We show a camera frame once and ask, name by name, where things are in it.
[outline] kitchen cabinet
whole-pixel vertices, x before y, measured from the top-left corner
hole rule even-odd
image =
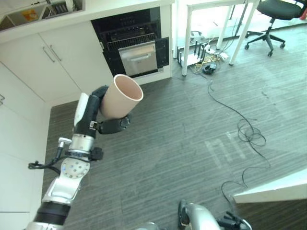
[[[29,213],[0,213],[0,229],[21,230],[29,223]]]
[[[113,76],[90,21],[39,34],[82,92],[90,94],[112,83]]]
[[[0,61],[49,105],[80,96],[78,86],[38,34],[1,44]]]
[[[43,171],[27,166],[45,161],[50,106],[2,63],[0,94],[0,229],[22,229],[10,220],[25,228],[41,203]]]
[[[44,115],[49,113],[50,106],[1,63],[0,94],[5,97],[5,106],[34,126],[40,128],[48,125]]]

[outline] office chair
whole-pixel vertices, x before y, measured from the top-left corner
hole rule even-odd
[[[269,26],[268,30],[264,33],[248,31],[247,34],[245,35],[246,38],[250,35],[259,35],[259,36],[247,42],[245,49],[249,48],[249,43],[252,43],[252,42],[255,42],[261,39],[263,41],[266,40],[266,42],[268,43],[271,49],[270,52],[268,53],[269,57],[272,56],[273,50],[274,50],[271,39],[281,42],[280,48],[283,49],[285,47],[285,44],[284,44],[285,41],[278,37],[271,35],[270,31],[272,29],[275,19],[291,20],[293,18],[299,18],[303,14],[304,10],[307,7],[307,0],[293,0],[293,2],[295,3],[289,3],[286,1],[282,1],[282,0],[261,0],[257,7],[257,10],[271,17],[271,20],[270,20],[271,25]],[[303,6],[302,7],[298,6],[297,5],[298,2],[302,3]]]

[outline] beige cup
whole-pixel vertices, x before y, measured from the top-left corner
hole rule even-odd
[[[135,80],[127,75],[117,74],[102,99],[100,112],[108,119],[122,118],[143,96],[143,91]]]

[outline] cabinet handle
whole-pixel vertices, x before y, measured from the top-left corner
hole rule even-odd
[[[0,94],[0,106],[3,105],[3,100],[5,99],[5,97],[3,97],[1,94]]]
[[[43,51],[45,52],[45,54],[47,54],[47,56],[50,58],[50,60],[52,61],[52,62],[56,62],[55,60],[53,60],[51,57],[50,57],[50,55],[47,53],[47,51],[45,50],[45,47],[43,46]]]
[[[57,53],[53,50],[52,45],[50,45],[50,49],[52,50],[52,52],[54,53],[54,55],[58,58],[59,61],[62,61],[61,58],[59,58],[59,56],[57,55]]]

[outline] white countertop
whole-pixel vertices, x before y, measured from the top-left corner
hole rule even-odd
[[[174,0],[85,0],[83,11],[20,25],[0,32],[0,43],[97,18],[170,5],[173,2]]]

